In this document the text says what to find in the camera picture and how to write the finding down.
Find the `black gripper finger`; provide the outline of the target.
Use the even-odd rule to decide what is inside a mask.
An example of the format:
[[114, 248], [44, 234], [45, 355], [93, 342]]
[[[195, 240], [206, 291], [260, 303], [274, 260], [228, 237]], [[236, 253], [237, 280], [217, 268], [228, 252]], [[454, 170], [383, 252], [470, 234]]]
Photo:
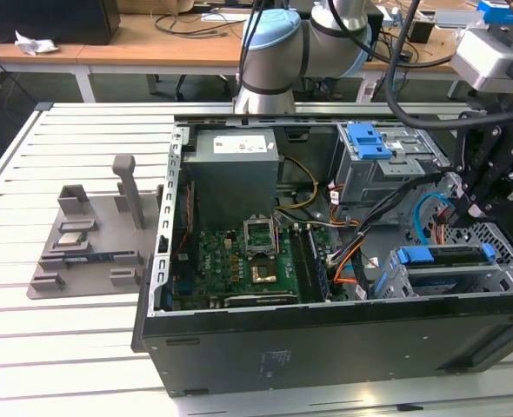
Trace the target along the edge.
[[452, 200], [453, 227], [491, 222], [513, 211], [513, 143], [483, 144], [463, 165], [460, 187]]
[[469, 198], [484, 198], [501, 176], [494, 159], [502, 133], [498, 125], [457, 129], [455, 168], [462, 190]]

